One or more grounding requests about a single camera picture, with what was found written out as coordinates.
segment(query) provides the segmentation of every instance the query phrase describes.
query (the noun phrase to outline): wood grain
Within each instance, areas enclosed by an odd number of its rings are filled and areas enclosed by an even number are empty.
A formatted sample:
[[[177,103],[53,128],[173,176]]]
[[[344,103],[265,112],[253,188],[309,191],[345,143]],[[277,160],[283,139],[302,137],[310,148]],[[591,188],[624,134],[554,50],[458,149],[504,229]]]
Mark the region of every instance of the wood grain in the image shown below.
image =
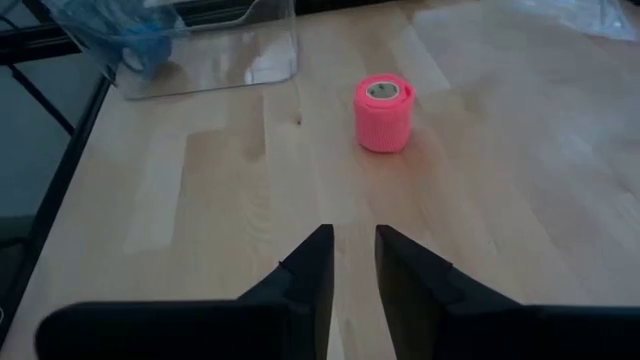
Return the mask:
[[[72,302],[238,296],[321,223],[330,359],[394,357],[379,223],[521,302],[640,305],[637,44],[493,2],[317,14],[298,35],[287,82],[109,93],[2,359],[33,358],[38,322]],[[354,139],[353,88],[379,72],[416,88],[401,154]]]

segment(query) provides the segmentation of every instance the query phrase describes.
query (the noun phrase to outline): clear plastic bin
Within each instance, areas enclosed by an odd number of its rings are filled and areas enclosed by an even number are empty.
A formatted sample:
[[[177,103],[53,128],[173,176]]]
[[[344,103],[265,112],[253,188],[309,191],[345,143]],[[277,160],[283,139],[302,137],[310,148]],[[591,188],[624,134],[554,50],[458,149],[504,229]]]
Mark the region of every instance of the clear plastic bin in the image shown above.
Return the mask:
[[[45,0],[129,99],[286,80],[293,0]]]

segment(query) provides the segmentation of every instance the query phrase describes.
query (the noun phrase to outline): floor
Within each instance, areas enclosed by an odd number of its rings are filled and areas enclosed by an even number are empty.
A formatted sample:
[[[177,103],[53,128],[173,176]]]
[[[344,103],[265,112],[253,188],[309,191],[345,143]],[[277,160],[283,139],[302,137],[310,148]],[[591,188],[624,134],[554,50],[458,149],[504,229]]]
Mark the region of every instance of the floor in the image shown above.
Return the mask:
[[[38,24],[20,2],[0,0],[0,14],[19,27]],[[9,26],[0,23],[0,31]],[[32,61],[17,67],[76,125],[100,77],[83,54]],[[12,78],[0,68],[0,243],[27,236],[32,217],[48,189],[69,135]],[[0,308],[23,248],[0,245]]]

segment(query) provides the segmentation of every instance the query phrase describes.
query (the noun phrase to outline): plastic bag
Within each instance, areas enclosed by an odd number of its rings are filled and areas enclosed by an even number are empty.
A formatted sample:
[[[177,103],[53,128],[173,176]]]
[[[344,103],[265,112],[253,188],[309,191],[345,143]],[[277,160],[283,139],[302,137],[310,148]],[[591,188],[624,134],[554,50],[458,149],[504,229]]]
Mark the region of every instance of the plastic bag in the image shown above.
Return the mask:
[[[620,40],[638,40],[618,0],[512,0],[528,13],[554,17],[560,23],[587,34]]]

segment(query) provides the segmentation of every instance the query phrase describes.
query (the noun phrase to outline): pink tape roll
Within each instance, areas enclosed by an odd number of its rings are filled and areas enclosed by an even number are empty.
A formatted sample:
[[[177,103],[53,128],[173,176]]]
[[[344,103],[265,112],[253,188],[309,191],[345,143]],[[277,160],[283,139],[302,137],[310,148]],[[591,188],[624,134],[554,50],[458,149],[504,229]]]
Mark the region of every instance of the pink tape roll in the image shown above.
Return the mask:
[[[374,75],[362,80],[353,99],[360,145],[381,153],[402,150],[409,141],[414,97],[409,82],[396,75]]]

